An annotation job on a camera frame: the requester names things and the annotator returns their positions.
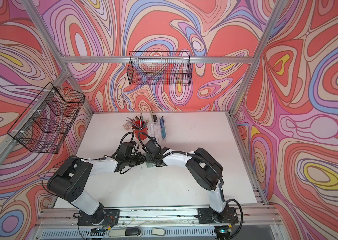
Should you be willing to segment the mint green card wallet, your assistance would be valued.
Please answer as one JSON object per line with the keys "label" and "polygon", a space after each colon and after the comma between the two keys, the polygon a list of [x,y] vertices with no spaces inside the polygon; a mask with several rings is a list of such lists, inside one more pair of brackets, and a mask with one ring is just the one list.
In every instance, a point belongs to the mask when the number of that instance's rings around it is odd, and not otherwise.
{"label": "mint green card wallet", "polygon": [[155,167],[154,162],[152,162],[151,160],[146,160],[145,163],[146,163],[147,168]]}

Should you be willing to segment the clear acrylic card holder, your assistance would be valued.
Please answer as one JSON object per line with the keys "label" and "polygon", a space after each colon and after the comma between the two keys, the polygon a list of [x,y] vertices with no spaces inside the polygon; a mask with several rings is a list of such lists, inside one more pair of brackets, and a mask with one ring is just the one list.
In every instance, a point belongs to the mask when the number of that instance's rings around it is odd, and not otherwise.
{"label": "clear acrylic card holder", "polygon": [[158,117],[158,121],[157,122],[151,122],[150,126],[149,126],[149,131],[152,137],[155,137],[156,140],[159,143],[164,143],[162,141],[162,135],[161,135],[161,126],[160,126],[160,118]]}

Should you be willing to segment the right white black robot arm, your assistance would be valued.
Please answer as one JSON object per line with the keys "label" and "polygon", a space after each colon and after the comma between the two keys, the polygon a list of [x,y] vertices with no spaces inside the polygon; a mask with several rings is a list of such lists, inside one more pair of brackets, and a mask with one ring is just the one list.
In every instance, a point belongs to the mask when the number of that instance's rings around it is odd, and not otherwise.
{"label": "right white black robot arm", "polygon": [[237,210],[230,208],[230,200],[225,200],[223,192],[223,167],[205,149],[194,152],[175,151],[162,148],[156,141],[143,145],[147,160],[156,167],[177,166],[186,168],[197,184],[208,192],[209,207],[199,208],[195,218],[200,224],[235,225],[242,220]]}

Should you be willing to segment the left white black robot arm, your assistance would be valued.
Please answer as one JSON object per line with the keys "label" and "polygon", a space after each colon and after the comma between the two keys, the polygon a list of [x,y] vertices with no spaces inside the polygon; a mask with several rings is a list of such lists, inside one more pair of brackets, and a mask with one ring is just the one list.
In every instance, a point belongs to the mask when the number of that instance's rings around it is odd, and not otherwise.
{"label": "left white black robot arm", "polygon": [[104,205],[95,200],[85,186],[90,176],[119,173],[125,174],[129,169],[145,162],[143,154],[139,153],[139,145],[134,141],[133,132],[126,133],[120,140],[116,151],[102,158],[90,160],[70,156],[51,176],[46,184],[46,191],[61,198],[77,208],[81,225],[101,225],[106,222]]}

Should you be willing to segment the blue VIP card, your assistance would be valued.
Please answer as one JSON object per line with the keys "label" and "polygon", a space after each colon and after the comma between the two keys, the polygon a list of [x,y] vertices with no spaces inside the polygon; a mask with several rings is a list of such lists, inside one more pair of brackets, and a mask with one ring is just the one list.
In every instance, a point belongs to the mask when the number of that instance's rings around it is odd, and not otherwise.
{"label": "blue VIP card", "polygon": [[164,121],[163,116],[160,118],[160,126],[161,126],[161,129],[163,129],[165,127],[165,121]]}

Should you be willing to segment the red pen cup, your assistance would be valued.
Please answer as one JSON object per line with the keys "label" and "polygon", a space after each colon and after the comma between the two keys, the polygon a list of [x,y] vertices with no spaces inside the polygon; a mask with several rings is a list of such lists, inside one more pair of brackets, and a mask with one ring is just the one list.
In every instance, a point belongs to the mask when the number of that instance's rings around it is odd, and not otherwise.
{"label": "red pen cup", "polygon": [[148,135],[148,127],[145,121],[134,121],[133,122],[133,132],[137,139],[144,140]]}

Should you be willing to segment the pink calculator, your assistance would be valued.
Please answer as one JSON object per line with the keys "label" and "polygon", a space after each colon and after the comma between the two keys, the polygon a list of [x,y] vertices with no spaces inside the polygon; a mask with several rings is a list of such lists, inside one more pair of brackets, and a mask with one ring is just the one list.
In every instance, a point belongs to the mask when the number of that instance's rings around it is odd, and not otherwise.
{"label": "pink calculator", "polygon": [[123,124],[123,128],[127,131],[127,132],[130,132],[133,130],[133,124],[130,122],[130,121],[126,121],[124,124]]}

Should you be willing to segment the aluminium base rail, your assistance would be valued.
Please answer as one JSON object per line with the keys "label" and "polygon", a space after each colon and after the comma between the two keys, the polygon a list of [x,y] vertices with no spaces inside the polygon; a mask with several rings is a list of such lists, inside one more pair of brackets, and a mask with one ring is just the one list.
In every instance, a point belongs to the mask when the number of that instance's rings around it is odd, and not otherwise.
{"label": "aluminium base rail", "polygon": [[269,205],[231,204],[222,223],[207,221],[199,206],[110,208],[100,226],[78,226],[76,209],[42,211],[31,240],[288,240],[278,211]]}

